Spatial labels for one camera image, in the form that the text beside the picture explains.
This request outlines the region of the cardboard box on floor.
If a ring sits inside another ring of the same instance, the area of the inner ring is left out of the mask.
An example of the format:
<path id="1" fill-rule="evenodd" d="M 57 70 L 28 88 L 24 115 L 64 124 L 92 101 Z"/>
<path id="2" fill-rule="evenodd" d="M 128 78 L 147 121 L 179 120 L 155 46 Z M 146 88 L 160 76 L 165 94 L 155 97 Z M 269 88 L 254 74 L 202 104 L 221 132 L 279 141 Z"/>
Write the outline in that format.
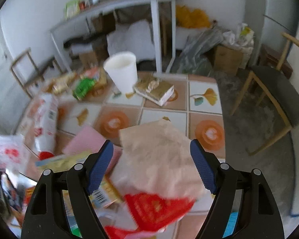
<path id="1" fill-rule="evenodd" d="M 218 45 L 214 51 L 213 68 L 229 75 L 236 75 L 243 59 L 243 53 Z"/>

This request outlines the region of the gold and white box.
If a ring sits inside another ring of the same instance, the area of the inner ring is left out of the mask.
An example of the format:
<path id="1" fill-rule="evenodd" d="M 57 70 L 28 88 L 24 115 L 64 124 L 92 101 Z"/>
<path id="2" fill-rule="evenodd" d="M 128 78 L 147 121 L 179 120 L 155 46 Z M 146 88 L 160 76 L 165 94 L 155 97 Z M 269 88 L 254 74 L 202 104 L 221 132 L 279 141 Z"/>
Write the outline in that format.
<path id="1" fill-rule="evenodd" d="M 138 95 L 158 106 L 163 106 L 174 93 L 173 84 L 152 75 L 141 77 L 133 88 Z"/>

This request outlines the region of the white pillow under desk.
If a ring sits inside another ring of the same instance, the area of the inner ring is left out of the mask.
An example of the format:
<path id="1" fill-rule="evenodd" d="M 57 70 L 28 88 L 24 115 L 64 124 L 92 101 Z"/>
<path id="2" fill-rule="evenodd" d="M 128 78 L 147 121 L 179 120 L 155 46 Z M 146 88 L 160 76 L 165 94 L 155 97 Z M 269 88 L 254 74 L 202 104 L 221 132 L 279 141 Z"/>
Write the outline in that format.
<path id="1" fill-rule="evenodd" d="M 129 51 L 135 54 L 137 62 L 153 61 L 155 47 L 151 24 L 140 20 L 133 24 L 116 24 L 115 31 L 107 35 L 107 50 L 110 56 Z"/>

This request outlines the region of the grey plastic sheet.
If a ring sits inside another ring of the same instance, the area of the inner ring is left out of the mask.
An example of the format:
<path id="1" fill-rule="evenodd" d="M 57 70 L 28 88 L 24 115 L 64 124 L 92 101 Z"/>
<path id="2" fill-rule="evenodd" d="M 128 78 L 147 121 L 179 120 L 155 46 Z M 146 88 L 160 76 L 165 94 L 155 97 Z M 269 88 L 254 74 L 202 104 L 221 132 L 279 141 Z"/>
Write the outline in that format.
<path id="1" fill-rule="evenodd" d="M 203 29 L 198 34 L 190 35 L 179 57 L 171 66 L 170 73 L 194 74 L 208 77 L 212 64 L 205 53 L 224 41 L 222 29 Z"/>

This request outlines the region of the grey metal desk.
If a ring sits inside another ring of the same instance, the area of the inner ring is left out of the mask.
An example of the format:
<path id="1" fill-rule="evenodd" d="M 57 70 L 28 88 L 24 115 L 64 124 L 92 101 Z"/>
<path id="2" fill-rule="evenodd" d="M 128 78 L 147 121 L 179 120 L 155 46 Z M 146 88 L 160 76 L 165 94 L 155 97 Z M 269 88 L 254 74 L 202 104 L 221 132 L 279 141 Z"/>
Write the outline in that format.
<path id="1" fill-rule="evenodd" d="M 159 5 L 169 3 L 171 13 L 164 13 Z M 169 73 L 176 58 L 176 0 L 105 0 L 93 5 L 82 12 L 63 20 L 50 29 L 50 35 L 55 47 L 55 58 L 57 63 L 71 72 L 72 60 L 67 50 L 64 49 L 64 42 L 72 37 L 88 35 L 93 31 L 110 33 L 115 29 L 115 23 L 120 22 L 119 14 L 132 19 L 122 9 L 146 5 L 142 18 L 151 16 L 153 41 L 155 49 L 156 71 L 162 72 L 162 55 L 166 54 L 166 23 L 167 17 L 171 16 L 171 39 L 172 57 L 166 68 Z"/>

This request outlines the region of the wooden chair dark seat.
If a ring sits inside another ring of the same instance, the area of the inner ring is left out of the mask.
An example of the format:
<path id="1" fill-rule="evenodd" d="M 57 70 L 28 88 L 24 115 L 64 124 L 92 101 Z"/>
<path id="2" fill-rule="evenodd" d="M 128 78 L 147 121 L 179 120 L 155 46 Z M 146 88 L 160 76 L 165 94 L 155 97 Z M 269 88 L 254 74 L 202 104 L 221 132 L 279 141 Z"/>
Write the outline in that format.
<path id="1" fill-rule="evenodd" d="M 267 96 L 285 124 L 281 131 L 271 136 L 263 145 L 249 153 L 249 155 L 255 155 L 267 149 L 299 125 L 299 93 L 280 71 L 283 63 L 286 61 L 290 45 L 294 44 L 299 48 L 299 40 L 285 32 L 281 35 L 286 38 L 286 44 L 277 66 L 275 68 L 261 65 L 252 66 L 230 112 L 230 115 L 235 113 L 248 87 L 252 81 L 255 81 L 263 90 L 257 103 L 259 104 Z"/>

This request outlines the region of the small wooden stool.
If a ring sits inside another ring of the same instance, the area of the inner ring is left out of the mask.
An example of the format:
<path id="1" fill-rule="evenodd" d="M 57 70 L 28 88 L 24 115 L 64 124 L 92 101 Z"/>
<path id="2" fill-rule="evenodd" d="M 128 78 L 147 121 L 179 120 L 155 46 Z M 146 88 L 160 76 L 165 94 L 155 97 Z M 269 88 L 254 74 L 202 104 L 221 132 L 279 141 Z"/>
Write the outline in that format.
<path id="1" fill-rule="evenodd" d="M 64 73 L 54 56 L 37 64 L 31 55 L 31 48 L 22 51 L 10 66 L 13 77 L 29 98 L 33 98 L 29 88 L 38 81 L 44 81 L 44 75 L 48 69 L 57 69 L 60 74 Z"/>

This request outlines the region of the small green snack packet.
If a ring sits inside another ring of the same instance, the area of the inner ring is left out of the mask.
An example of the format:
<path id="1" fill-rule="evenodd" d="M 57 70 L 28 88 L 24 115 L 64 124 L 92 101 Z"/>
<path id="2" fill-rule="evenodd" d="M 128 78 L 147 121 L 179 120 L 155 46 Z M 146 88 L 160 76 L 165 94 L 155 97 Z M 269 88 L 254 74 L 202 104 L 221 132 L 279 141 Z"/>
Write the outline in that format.
<path id="1" fill-rule="evenodd" d="M 84 78 L 73 90 L 73 96 L 76 100 L 82 100 L 86 94 L 94 88 L 96 81 L 92 78 Z"/>

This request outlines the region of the beige paper bag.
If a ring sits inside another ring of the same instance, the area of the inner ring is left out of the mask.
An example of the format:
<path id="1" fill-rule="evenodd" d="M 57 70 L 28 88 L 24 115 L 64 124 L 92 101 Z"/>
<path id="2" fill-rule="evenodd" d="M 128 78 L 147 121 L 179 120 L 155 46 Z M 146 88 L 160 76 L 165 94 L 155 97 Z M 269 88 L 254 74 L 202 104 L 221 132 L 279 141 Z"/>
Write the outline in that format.
<path id="1" fill-rule="evenodd" d="M 198 199 L 205 187 L 190 155 L 190 139 L 168 120 L 120 130 L 122 155 L 110 180 L 122 194 Z"/>

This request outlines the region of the pink cloth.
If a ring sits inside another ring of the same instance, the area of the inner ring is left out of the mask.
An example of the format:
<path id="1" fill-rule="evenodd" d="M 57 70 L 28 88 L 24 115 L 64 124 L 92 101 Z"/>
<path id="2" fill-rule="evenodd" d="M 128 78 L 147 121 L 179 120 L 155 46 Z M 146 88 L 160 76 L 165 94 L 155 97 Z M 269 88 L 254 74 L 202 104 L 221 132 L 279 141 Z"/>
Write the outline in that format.
<path id="1" fill-rule="evenodd" d="M 67 155 L 75 155 L 83 151 L 98 153 L 106 139 L 91 126 L 85 126 L 63 149 L 62 153 Z M 106 174 L 109 174 L 119 158 L 121 157 L 122 149 L 114 145 L 113 157 L 107 167 Z"/>

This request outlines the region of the yellow fluffy item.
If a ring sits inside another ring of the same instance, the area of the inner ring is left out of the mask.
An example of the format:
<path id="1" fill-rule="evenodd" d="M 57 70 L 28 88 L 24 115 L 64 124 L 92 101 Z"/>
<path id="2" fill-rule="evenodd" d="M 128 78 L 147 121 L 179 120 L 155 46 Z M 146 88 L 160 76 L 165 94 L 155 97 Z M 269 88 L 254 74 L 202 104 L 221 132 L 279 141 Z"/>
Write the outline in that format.
<path id="1" fill-rule="evenodd" d="M 176 20 L 179 27 L 186 29 L 210 28 L 211 23 L 205 11 L 195 8 L 190 9 L 187 6 L 176 6 Z"/>

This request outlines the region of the red and white plastic bag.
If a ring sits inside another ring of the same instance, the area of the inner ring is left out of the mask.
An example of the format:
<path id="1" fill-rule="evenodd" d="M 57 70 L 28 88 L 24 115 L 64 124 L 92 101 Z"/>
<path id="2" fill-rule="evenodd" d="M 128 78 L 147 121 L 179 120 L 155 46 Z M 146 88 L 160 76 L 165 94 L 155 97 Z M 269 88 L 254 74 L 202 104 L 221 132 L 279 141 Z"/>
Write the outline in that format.
<path id="1" fill-rule="evenodd" d="M 165 230 L 170 224 L 183 218 L 193 207 L 195 200 L 163 199 L 157 194 L 126 194 L 125 203 L 137 228 L 127 230 L 107 225 L 109 238 L 149 238 Z"/>

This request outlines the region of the white red-capped bottle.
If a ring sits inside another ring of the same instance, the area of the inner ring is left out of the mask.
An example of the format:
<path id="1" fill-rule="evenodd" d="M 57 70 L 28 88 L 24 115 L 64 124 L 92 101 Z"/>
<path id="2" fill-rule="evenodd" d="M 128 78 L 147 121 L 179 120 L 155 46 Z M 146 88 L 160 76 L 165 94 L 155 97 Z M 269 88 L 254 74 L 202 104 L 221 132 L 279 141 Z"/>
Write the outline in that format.
<path id="1" fill-rule="evenodd" d="M 50 93 L 39 96 L 39 107 L 34 116 L 34 141 L 40 160 L 54 157 L 58 102 Z"/>

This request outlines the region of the white paper cup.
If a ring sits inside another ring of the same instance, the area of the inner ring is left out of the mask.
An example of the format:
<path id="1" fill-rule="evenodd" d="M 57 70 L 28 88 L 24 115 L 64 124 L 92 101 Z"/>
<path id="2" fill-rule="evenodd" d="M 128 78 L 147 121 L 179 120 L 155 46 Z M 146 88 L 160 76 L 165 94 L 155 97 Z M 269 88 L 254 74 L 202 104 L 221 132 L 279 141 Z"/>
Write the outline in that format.
<path id="1" fill-rule="evenodd" d="M 110 56 L 104 62 L 104 70 L 122 94 L 134 92 L 138 81 L 135 54 L 124 51 Z"/>

